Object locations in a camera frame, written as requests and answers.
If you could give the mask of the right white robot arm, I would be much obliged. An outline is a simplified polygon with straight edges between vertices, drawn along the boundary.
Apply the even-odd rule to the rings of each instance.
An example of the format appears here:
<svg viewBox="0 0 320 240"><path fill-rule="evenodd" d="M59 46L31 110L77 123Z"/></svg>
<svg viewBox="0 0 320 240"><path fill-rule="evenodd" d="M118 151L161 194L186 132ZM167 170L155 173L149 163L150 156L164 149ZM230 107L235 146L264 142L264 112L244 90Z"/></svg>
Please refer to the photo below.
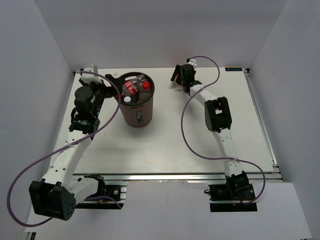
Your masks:
<svg viewBox="0 0 320 240"><path fill-rule="evenodd" d="M226 179L226 195L236 200L243 195L249 186L249 180L240 164L232 140L232 116L226 97L217 97L205 89L205 86L195 79L195 66L192 64L176 65L171 81L182 86L184 93L191 100L198 101L204 107L204 118L207 129L212 132L222 157L212 157L212 160L222 160Z"/></svg>

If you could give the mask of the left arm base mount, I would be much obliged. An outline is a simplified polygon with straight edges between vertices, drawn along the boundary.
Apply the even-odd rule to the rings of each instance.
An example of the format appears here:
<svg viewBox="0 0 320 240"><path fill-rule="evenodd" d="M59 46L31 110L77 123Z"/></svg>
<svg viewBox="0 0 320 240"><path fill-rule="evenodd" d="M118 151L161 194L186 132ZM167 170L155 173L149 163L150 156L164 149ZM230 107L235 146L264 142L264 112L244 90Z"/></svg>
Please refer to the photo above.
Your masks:
<svg viewBox="0 0 320 240"><path fill-rule="evenodd" d="M76 209L118 210L124 205L127 186L106 181L97 174L87 174L71 180L67 190L76 200Z"/></svg>

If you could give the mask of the clear bottle red label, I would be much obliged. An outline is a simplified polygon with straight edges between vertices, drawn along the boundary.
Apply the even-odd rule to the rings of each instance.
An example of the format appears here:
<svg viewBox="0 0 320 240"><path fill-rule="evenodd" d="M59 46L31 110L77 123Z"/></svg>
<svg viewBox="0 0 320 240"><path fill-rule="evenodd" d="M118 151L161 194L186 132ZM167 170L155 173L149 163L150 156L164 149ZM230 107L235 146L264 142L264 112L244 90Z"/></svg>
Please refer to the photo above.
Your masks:
<svg viewBox="0 0 320 240"><path fill-rule="evenodd" d="M125 80L120 88L120 97L132 97L142 89L142 84L146 81L145 75L140 74L132 79Z"/></svg>

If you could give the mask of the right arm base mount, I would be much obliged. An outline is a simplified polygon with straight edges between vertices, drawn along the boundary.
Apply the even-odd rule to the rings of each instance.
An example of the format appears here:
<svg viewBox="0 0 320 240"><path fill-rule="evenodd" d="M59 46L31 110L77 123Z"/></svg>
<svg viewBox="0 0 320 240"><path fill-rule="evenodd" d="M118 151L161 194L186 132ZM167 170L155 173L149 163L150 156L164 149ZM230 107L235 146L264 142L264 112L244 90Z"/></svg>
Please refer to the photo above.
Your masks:
<svg viewBox="0 0 320 240"><path fill-rule="evenodd" d="M209 196L212 213L248 213L257 212L253 185L242 177L228 178L224 184L210 184L203 191Z"/></svg>

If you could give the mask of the blue label water bottle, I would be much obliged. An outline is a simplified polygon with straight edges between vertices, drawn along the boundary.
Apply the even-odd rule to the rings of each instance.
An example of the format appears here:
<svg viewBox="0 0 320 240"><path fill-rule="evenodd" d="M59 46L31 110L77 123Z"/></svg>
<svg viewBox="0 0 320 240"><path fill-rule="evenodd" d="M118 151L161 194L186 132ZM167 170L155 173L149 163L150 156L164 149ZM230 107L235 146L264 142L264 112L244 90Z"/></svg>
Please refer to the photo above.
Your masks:
<svg viewBox="0 0 320 240"><path fill-rule="evenodd" d="M125 103L129 104L129 103L131 103L132 98L131 98L130 96L125 96L125 97L123 98L123 101L124 101Z"/></svg>

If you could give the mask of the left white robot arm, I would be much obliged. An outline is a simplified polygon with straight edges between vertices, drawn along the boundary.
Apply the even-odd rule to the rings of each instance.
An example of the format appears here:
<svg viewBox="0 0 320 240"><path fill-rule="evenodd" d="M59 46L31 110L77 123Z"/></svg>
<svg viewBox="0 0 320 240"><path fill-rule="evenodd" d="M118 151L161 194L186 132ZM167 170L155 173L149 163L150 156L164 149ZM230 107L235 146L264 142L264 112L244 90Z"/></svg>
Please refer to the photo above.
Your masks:
<svg viewBox="0 0 320 240"><path fill-rule="evenodd" d="M32 181L29 194L34 213L52 219L69 220L76 206L86 199L108 196L104 178L87 174L72 181L75 169L94 136L103 128L99 114L106 98L121 92L113 77L81 71L79 87L74 93L74 108L64 146L39 181Z"/></svg>

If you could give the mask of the red cap bottle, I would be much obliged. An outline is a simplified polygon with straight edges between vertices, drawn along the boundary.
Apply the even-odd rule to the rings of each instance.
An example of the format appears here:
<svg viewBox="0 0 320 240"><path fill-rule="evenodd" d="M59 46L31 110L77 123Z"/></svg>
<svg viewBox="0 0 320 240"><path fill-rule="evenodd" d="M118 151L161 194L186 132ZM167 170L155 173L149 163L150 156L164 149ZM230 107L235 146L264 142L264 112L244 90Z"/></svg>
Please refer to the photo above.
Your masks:
<svg viewBox="0 0 320 240"><path fill-rule="evenodd" d="M151 96L151 87L148 81L144 81L139 91L139 101L144 102Z"/></svg>

